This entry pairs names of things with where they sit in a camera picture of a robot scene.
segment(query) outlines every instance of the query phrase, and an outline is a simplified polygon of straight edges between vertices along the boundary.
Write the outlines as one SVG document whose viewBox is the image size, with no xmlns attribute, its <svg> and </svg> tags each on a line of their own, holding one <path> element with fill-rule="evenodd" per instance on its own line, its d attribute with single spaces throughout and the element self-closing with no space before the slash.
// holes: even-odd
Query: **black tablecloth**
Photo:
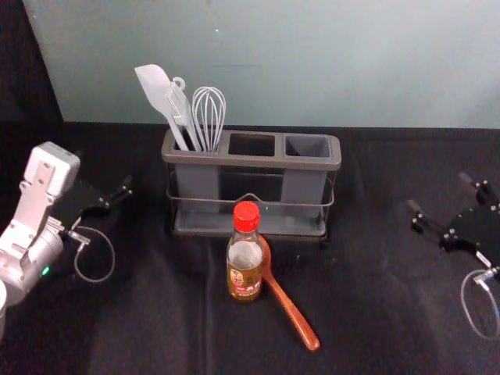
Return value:
<svg viewBox="0 0 500 375">
<path fill-rule="evenodd" d="M 249 305 L 230 299 L 227 240 L 165 232 L 165 127 L 2 125 L 2 228 L 30 149 L 48 139 L 83 150 L 80 177 L 105 191 L 133 174 L 134 198 L 99 224 L 116 247 L 115 277 L 43 280 L 7 311 L 0 372 L 500 373 L 500 343 L 479 339 L 459 304 L 480 265 L 414 234 L 405 203 L 446 222 L 475 204 L 459 171 L 500 187 L 498 132 L 300 131 L 337 135 L 342 150 L 327 252 L 336 261 L 314 244 L 271 242 L 276 278 L 320 338 L 313 354 L 268 291 Z"/>
</svg>

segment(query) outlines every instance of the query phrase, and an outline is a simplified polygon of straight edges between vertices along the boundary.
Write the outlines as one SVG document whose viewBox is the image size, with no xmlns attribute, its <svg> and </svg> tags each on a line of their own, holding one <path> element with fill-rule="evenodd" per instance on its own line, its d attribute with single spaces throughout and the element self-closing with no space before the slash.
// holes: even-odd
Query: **red bottle cap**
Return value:
<svg viewBox="0 0 500 375">
<path fill-rule="evenodd" d="M 234 228 L 239 232 L 252 232 L 260 221 L 259 207 L 250 201 L 239 202 L 233 211 Z"/>
</svg>

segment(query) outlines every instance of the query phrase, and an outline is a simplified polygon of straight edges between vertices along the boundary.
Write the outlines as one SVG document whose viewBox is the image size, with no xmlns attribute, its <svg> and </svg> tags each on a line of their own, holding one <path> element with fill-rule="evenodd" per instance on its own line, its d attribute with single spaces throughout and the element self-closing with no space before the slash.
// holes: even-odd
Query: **whisk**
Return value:
<svg viewBox="0 0 500 375">
<path fill-rule="evenodd" d="M 226 98 L 216 87 L 199 87 L 191 107 L 196 133 L 203 151 L 217 150 L 226 117 Z"/>
</svg>

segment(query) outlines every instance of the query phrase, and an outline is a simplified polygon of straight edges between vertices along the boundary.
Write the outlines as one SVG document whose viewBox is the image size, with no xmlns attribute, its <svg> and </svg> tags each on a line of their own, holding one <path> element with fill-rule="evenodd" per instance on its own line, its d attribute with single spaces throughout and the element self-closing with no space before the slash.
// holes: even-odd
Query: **gray utensil caddy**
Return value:
<svg viewBox="0 0 500 375">
<path fill-rule="evenodd" d="M 324 238 L 341 168 L 336 137 L 223 130 L 215 152 L 181 151 L 163 140 L 176 234 L 230 235 L 240 200 L 260 208 L 262 234 Z"/>
</svg>

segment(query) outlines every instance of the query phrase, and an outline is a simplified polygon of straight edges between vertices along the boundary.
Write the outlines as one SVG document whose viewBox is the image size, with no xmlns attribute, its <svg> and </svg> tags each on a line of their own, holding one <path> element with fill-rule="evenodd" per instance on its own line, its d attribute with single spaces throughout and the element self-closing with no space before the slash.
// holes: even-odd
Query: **glass bottle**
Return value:
<svg viewBox="0 0 500 375">
<path fill-rule="evenodd" d="M 259 207 L 250 201 L 236 204 L 234 232 L 227 245 L 227 286 L 238 301 L 259 296 L 262 286 L 263 250 L 259 240 Z"/>
</svg>

